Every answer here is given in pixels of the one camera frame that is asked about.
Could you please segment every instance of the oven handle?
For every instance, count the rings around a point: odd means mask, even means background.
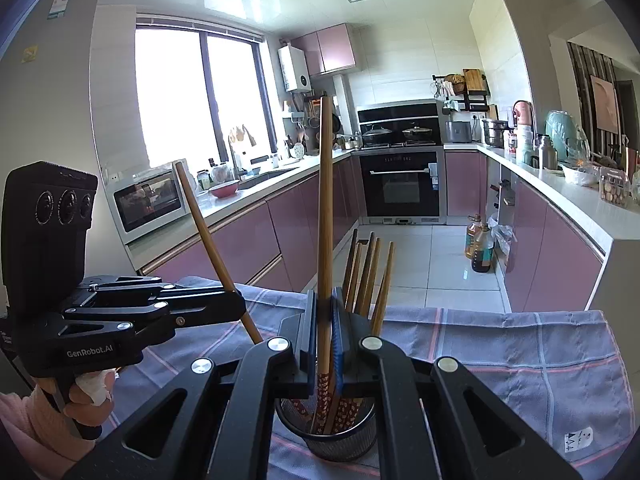
[[[396,173],[429,173],[429,168],[424,168],[423,170],[404,170],[404,171],[369,171],[372,175],[390,175]]]

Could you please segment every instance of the sink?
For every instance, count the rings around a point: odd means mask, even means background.
[[[293,171],[296,169],[297,168],[286,168],[285,170],[272,170],[249,177],[247,180],[243,180],[238,185],[238,189],[251,189],[253,186],[257,186],[258,184],[266,182],[271,178],[276,178],[277,176],[284,175],[285,173],[289,173],[289,171]]]

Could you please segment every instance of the tile floor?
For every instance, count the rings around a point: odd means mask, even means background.
[[[358,238],[368,238],[371,231],[382,238],[376,285],[382,279],[388,243],[396,244],[387,304],[504,313],[495,271],[474,272],[463,254],[465,229],[464,226],[359,226]],[[334,258],[334,285],[342,284],[348,254],[346,244]]]

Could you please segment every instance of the window frame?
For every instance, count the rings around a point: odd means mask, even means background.
[[[136,30],[139,28],[151,29],[151,30],[180,30],[181,32],[195,32],[200,36],[200,55],[202,57],[202,71],[204,73],[204,81],[207,89],[207,100],[209,101],[209,113],[211,114],[211,123],[213,125],[213,133],[216,137],[216,146],[218,147],[218,154],[221,162],[227,162],[230,160],[228,148],[226,146],[225,137],[220,126],[220,117],[218,115],[218,102],[216,101],[216,91],[213,86],[213,77],[211,75],[211,65],[209,61],[209,45],[207,44],[207,38],[212,36],[214,38],[222,38],[229,41],[237,41],[238,43],[245,43],[251,46],[252,53],[254,55],[254,68],[255,75],[258,81],[258,90],[260,91],[260,100],[262,102],[262,113],[264,114],[264,123],[267,127],[267,137],[269,139],[269,146],[271,153],[278,151],[276,144],[276,130],[273,123],[273,115],[271,113],[271,106],[269,103],[269,96],[267,94],[267,83],[264,78],[264,70],[262,68],[262,58],[260,57],[260,44],[256,41],[244,40],[242,38],[235,38],[233,36],[226,36],[225,34],[215,34],[214,32],[207,32],[205,30],[197,30],[193,28],[183,27],[171,27],[169,25],[144,25],[137,23]]]

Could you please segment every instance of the red bowl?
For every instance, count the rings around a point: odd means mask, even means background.
[[[232,180],[231,182],[225,182],[224,184],[219,184],[218,186],[214,186],[209,189],[210,193],[216,198],[225,198],[227,196],[233,195],[236,191],[238,191],[239,180]]]

